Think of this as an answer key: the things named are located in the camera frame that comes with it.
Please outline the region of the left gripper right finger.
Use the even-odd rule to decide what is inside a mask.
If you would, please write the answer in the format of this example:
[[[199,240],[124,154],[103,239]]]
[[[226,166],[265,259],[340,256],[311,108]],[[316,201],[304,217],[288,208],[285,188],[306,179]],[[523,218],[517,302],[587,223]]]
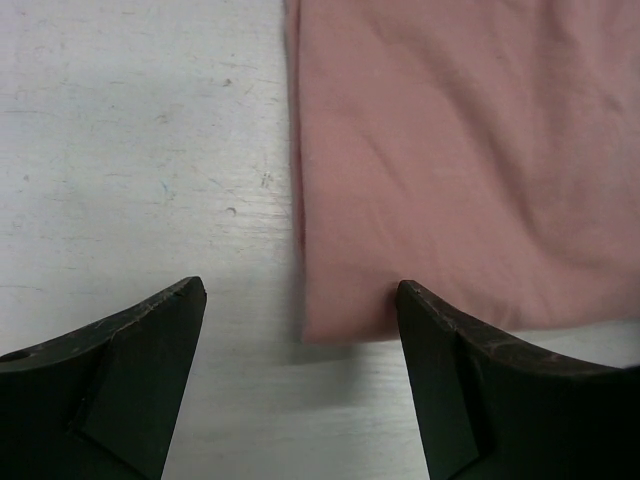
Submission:
[[[414,281],[397,320],[433,479],[635,479],[639,370],[568,357]]]

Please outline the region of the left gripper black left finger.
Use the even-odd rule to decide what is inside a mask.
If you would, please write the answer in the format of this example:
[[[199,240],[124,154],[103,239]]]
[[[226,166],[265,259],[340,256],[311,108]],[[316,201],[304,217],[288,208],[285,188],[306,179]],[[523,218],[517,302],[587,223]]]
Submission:
[[[159,479],[206,307],[185,278],[1,358],[4,479]]]

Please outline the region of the dusty pink t shirt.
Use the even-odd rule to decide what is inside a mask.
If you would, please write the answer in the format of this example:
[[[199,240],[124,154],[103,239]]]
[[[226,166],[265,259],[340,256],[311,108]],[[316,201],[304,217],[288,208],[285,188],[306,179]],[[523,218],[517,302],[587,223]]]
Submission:
[[[286,5],[303,337],[397,333],[397,284],[505,330],[639,313],[635,1]]]

